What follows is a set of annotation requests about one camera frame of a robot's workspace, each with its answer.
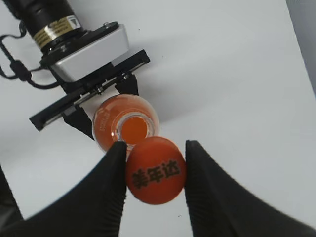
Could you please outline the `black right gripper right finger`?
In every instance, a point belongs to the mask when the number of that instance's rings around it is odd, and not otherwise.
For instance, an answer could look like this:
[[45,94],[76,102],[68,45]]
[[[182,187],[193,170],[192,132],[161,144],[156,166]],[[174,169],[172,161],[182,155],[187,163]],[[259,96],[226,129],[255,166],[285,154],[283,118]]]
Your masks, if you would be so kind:
[[209,155],[186,141],[185,197],[195,237],[314,237],[314,228],[253,195]]

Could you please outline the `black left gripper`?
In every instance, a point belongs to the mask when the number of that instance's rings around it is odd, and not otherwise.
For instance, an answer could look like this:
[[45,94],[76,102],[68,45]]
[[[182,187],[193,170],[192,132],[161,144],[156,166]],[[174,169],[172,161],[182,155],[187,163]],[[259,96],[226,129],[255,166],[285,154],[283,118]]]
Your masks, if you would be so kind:
[[80,105],[107,88],[115,86],[119,94],[139,95],[137,78],[133,72],[150,63],[144,50],[137,52],[116,66],[107,64],[83,79],[81,85],[66,96],[29,118],[33,126],[41,131],[60,117],[74,129],[92,140],[92,121]]

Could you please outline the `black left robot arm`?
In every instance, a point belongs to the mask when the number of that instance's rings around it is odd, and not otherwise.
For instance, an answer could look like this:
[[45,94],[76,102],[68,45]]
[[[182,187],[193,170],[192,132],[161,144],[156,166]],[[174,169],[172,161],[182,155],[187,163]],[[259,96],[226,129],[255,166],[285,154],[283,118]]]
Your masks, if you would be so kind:
[[6,78],[40,90],[61,87],[66,94],[30,118],[37,130],[63,118],[68,125],[92,137],[92,121],[82,103],[110,86],[120,94],[138,95],[134,71],[150,59],[144,50],[128,56],[129,42],[123,24],[110,22],[87,30],[65,0],[7,0],[5,5],[19,21],[20,37],[29,34],[41,50],[38,70],[49,70],[55,82],[34,82],[33,71],[13,58],[2,44],[1,50],[13,71]]

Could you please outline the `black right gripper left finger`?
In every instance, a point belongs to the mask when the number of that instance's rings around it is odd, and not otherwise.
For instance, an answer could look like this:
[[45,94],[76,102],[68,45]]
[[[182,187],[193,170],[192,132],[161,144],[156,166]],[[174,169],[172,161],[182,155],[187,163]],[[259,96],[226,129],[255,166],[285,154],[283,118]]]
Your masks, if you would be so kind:
[[126,144],[115,142],[75,187],[2,237],[117,237],[126,198]]

